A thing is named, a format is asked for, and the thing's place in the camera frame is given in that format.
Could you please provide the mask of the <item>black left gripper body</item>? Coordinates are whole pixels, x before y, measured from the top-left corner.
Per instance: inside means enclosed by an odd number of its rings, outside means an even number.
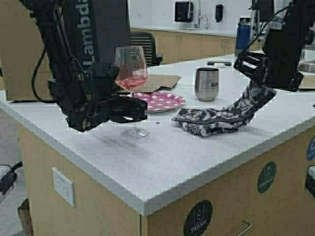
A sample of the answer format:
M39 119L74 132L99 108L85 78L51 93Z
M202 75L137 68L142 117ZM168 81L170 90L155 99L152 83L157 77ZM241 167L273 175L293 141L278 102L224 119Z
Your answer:
M140 122L147 119L147 102L120 96L113 91L119 68L112 64L94 64L85 76L91 98L79 80L79 68L70 64L51 64L53 78L48 81L50 94L66 115L70 128L89 131L100 124Z

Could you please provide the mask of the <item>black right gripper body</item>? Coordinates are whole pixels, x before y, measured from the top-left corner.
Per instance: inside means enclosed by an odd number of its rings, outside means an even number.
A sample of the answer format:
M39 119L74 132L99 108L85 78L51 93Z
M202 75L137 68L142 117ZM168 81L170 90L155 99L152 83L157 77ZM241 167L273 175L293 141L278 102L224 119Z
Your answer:
M289 31L270 29L263 52L240 53L234 69L259 85L297 91L304 78L298 71L298 66L307 36L307 28L293 28Z

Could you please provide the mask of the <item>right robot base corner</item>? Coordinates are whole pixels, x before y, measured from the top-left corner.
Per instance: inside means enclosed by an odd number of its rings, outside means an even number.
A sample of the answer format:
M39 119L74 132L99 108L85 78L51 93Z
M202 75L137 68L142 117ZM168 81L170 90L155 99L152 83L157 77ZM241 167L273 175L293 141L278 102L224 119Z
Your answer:
M310 166L307 171L305 189L315 198L315 167Z

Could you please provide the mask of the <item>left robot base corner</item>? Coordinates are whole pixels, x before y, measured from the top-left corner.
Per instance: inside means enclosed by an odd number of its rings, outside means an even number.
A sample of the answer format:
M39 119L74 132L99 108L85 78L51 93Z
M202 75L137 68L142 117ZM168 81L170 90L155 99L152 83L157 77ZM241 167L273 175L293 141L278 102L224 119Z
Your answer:
M15 173L15 171L22 166L22 161L13 166L0 166L0 201L2 201L6 197L6 195L14 188L14 183L17 179L17 174Z

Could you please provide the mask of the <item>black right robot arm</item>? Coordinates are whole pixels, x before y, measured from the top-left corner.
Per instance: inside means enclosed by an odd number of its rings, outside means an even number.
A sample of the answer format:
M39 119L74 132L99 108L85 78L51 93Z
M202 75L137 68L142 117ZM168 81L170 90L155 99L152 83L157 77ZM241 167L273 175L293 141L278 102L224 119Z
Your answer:
M286 9L281 29L269 29L262 53L243 51L234 69L253 86L296 92L304 78L298 66L311 27L315 23L315 2L293 0Z

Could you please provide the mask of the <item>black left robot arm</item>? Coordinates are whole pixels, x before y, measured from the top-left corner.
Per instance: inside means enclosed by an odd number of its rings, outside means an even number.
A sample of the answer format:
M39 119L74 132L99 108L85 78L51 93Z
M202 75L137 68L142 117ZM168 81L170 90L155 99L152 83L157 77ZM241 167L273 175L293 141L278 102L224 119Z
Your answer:
M52 78L47 85L66 117L80 132L102 123L147 119L147 103L117 93L125 75L118 52L130 49L126 0L24 0L39 30Z

